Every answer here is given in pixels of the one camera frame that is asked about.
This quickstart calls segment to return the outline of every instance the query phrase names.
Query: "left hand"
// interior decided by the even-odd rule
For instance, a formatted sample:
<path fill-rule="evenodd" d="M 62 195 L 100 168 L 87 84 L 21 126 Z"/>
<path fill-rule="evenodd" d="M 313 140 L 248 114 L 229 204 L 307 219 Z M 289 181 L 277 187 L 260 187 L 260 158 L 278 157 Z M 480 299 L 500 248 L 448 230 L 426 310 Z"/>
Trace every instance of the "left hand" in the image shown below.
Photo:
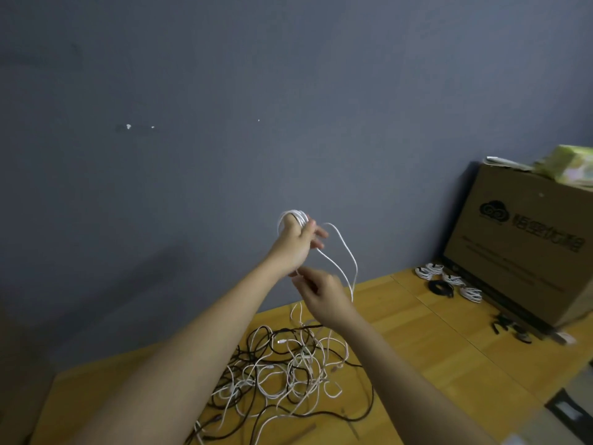
<path fill-rule="evenodd" d="M 325 239 L 329 234 L 322 227 L 318 227 L 315 220 L 308 218 L 309 221 L 303 229 L 292 214 L 286 215 L 283 219 L 284 229 L 266 256 L 266 261 L 275 267 L 280 277 L 298 269 L 307 258 L 310 249 L 323 249 L 319 238 Z"/>

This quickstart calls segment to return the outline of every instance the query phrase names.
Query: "forearm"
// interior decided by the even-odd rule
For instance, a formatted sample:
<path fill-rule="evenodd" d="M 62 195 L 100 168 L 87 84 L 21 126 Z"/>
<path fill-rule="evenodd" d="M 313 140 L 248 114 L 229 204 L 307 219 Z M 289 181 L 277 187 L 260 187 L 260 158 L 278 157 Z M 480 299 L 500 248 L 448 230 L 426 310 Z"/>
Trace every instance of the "forearm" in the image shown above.
<path fill-rule="evenodd" d="M 277 271 L 266 261 L 252 270 L 163 344 L 73 443 L 182 443 L 249 322 L 277 281 Z"/>
<path fill-rule="evenodd" d="M 406 445 L 494 444 L 462 410 L 401 359 L 362 317 L 342 334 Z"/>

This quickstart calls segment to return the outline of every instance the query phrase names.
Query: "hand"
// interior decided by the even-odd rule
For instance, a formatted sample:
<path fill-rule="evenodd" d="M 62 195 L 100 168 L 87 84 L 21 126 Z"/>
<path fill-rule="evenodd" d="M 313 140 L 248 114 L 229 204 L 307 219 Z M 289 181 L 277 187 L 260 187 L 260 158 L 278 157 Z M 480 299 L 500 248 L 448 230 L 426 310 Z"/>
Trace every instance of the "hand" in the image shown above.
<path fill-rule="evenodd" d="M 271 262 L 279 277 L 288 275 L 302 265 L 309 249 L 323 249 L 318 237 L 325 239 L 329 236 L 327 231 L 318 227 L 315 220 L 310 217 L 303 229 L 292 214 L 286 215 L 283 223 L 284 229 L 266 256 L 266 261 Z"/>
<path fill-rule="evenodd" d="M 292 283 L 301 294 L 313 317 L 338 334 L 360 315 L 344 293 L 340 278 L 309 267 L 298 269 Z"/>

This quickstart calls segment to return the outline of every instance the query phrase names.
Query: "yellow-green package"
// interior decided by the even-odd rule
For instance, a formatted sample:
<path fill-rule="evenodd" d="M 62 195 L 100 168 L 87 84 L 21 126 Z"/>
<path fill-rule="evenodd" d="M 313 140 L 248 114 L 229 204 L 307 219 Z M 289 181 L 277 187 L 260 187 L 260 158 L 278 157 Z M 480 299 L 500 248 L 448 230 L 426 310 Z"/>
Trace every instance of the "yellow-green package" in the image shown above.
<path fill-rule="evenodd" d="M 558 145 L 534 171 L 562 184 L 593 186 L 593 148 Z"/>

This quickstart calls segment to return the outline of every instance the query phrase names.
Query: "right arm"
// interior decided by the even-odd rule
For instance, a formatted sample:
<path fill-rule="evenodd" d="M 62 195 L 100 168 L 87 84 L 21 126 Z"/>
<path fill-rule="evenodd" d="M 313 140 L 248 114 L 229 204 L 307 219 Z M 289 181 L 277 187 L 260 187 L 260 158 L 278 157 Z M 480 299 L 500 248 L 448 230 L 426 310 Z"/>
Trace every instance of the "right arm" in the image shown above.
<path fill-rule="evenodd" d="M 397 433 L 406 445 L 493 445 L 461 409 L 447 399 L 385 339 L 346 298 L 337 276 L 308 267 L 292 279 L 307 308 L 344 337 L 364 367 Z"/>

